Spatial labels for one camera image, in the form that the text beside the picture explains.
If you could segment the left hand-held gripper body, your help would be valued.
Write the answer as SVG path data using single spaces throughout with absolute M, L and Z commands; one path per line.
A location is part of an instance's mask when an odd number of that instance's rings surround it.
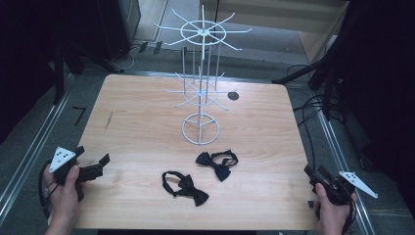
M 57 148 L 50 164 L 49 171 L 54 174 L 54 178 L 58 184 L 65 184 L 70 169 L 77 163 L 77 158 L 75 150 L 70 151 L 62 147 Z M 102 176 L 103 168 L 104 167 L 97 162 L 96 164 L 81 167 L 79 169 L 79 175 L 75 182 L 75 189 L 79 201 L 84 198 L 82 183 L 95 180 L 97 177 Z

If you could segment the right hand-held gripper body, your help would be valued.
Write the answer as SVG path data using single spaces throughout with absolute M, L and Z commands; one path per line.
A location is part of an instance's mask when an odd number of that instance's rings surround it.
M 317 183 L 323 185 L 329 201 L 336 206 L 347 205 L 355 189 L 359 189 L 375 199 L 378 198 L 378 194 L 354 172 L 340 171 L 337 176 L 333 176 L 328 172 L 311 173 L 310 184 L 313 186 L 313 192 L 316 192 L 315 185 Z

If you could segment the black bow tie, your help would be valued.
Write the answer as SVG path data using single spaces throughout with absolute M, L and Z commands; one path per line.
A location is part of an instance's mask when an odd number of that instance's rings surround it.
M 239 162 L 237 156 L 231 151 L 209 154 L 208 152 L 200 153 L 196 158 L 198 165 L 210 166 L 219 181 L 224 181 L 231 174 L 230 167 Z
M 174 191 L 170 187 L 170 185 L 167 183 L 166 176 L 168 174 L 174 175 L 179 178 L 179 182 L 178 182 L 179 190 L 178 191 Z M 195 187 L 193 179 L 190 174 L 183 175 L 182 173 L 178 171 L 166 171 L 161 175 L 161 179 L 162 179 L 162 187 L 167 193 L 171 194 L 173 197 L 177 197 L 177 196 L 191 197 L 194 200 L 196 207 L 199 207 L 202 204 L 204 204 L 209 198 L 209 194 Z

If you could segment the white wire display rack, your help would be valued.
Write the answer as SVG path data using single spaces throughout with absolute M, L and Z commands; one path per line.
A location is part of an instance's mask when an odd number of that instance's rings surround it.
M 248 33 L 251 30 L 227 30 L 223 25 L 234 17 L 232 13 L 220 22 L 209 21 L 205 17 L 205 6 L 202 6 L 202 16 L 199 20 L 187 20 L 174 10 L 172 13 L 184 22 L 181 26 L 162 26 L 156 23 L 157 29 L 177 31 L 181 38 L 168 43 L 168 46 L 188 42 L 193 45 L 192 73 L 186 73 L 185 49 L 182 49 L 182 72 L 175 75 L 181 79 L 182 87 L 178 90 L 165 89 L 167 93 L 180 94 L 184 101 L 176 108 L 191 105 L 197 108 L 194 114 L 184 118 L 181 124 L 181 133 L 190 143 L 207 145 L 217 139 L 220 133 L 218 120 L 207 114 L 205 108 L 216 106 L 221 110 L 227 108 L 219 103 L 219 96 L 236 90 L 221 90 L 218 88 L 219 80 L 224 73 L 219 73 L 221 47 L 240 51 L 226 42 L 230 34 Z

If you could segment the person's right hand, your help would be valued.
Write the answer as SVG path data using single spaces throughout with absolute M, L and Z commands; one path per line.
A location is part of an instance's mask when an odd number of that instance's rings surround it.
M 342 227 L 350 215 L 350 206 L 335 206 L 327 197 L 324 186 L 320 183 L 315 185 L 318 200 L 314 203 L 314 209 L 319 212 L 320 217 L 317 227 Z

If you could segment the person's left hand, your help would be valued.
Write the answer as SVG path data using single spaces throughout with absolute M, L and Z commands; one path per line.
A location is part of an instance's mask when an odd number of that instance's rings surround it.
M 49 168 L 50 166 L 47 165 L 43 173 L 49 188 L 54 190 L 51 194 L 53 217 L 49 227 L 60 230 L 72 230 L 80 213 L 75 189 L 75 182 L 79 175 L 79 166 L 75 165 L 69 170 L 64 185 L 55 182 L 54 175 L 49 171 Z

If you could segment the black floor tape mark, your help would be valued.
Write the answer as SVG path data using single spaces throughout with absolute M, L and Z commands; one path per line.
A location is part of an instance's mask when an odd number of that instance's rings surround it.
M 80 113 L 79 113 L 79 115 L 78 115 L 78 118 L 77 118 L 76 122 L 74 123 L 74 126 L 78 126 L 78 124 L 80 123 L 80 121 L 81 121 L 81 119 L 82 119 L 83 115 L 85 114 L 86 107 L 78 107 L 78 106 L 73 106 L 72 108 L 73 108 L 74 110 L 78 110 L 78 111 L 80 111 Z

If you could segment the black metal stand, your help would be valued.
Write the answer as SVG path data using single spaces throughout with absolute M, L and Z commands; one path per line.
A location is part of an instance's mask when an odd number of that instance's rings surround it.
M 82 74 L 84 70 L 83 64 L 80 62 L 79 56 L 89 58 L 95 64 L 101 66 L 107 71 L 115 73 L 123 73 L 124 69 L 116 69 L 103 59 L 82 47 L 79 43 L 69 40 L 60 40 L 55 47 L 55 99 L 53 104 L 57 105 L 64 97 L 64 63 L 67 63 L 69 69 L 77 74 Z
M 330 100 L 335 82 L 335 56 L 339 54 L 339 51 L 342 49 L 345 40 L 346 34 L 340 33 L 334 40 L 332 46 L 320 60 L 311 65 L 305 66 L 303 69 L 295 71 L 292 74 L 286 75 L 283 78 L 272 79 L 271 82 L 273 84 L 285 85 L 286 83 L 313 71 L 313 75 L 308 81 L 308 87 L 311 90 L 317 90 L 321 87 L 322 84 L 325 84 L 322 112 L 324 117 L 329 119 L 331 111 Z

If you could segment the dark cabinet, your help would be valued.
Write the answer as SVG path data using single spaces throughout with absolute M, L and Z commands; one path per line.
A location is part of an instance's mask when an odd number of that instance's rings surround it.
M 138 0 L 97 0 L 103 27 L 103 57 L 115 60 L 130 50 L 141 20 Z

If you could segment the beige wooden cabinet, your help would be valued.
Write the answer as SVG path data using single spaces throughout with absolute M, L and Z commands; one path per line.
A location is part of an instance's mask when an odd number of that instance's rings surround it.
M 298 31 L 310 63 L 342 26 L 347 0 L 199 0 L 210 20 Z

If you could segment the metal floor rail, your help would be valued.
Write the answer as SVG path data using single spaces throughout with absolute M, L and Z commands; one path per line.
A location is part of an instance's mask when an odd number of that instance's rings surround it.
M 54 105 L 55 90 L 47 92 L 18 123 L 11 135 L 0 145 L 0 230 L 10 214 L 37 162 L 49 159 L 41 155 L 51 133 L 65 109 L 77 76 L 69 73 L 64 79 L 65 92 Z
M 320 124 L 323 128 L 323 131 L 326 135 L 329 147 L 331 149 L 334 162 L 336 163 L 337 169 L 339 171 L 351 171 L 351 168 L 347 164 L 344 152 L 341 148 L 341 145 L 338 141 L 338 138 L 333 129 L 332 123 L 326 120 L 323 113 L 319 113 Z M 359 226 L 362 235 L 376 235 L 374 227 L 369 218 L 368 212 L 364 205 L 364 200 L 362 198 L 363 193 L 356 189 L 355 194 L 358 197 L 358 202 L 356 203 L 356 221 Z

